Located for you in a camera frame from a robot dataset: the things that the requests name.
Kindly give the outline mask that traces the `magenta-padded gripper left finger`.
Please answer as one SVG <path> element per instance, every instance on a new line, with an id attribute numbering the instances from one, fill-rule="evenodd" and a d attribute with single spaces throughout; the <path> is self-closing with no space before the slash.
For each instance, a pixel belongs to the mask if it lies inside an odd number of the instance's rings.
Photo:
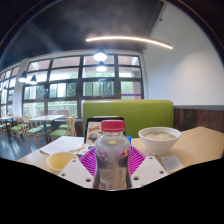
<path id="1" fill-rule="evenodd" d="M 99 175 L 95 149 L 91 149 L 79 159 L 72 159 L 59 173 L 59 177 L 84 188 L 98 189 Z"/>

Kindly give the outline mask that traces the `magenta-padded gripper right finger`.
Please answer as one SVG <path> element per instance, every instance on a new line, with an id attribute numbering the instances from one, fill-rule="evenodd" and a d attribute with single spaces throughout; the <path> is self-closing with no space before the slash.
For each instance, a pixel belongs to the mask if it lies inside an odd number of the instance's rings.
<path id="1" fill-rule="evenodd" d="M 134 146 L 128 159 L 128 187 L 140 188 L 168 175 L 154 156 L 145 156 Z"/>

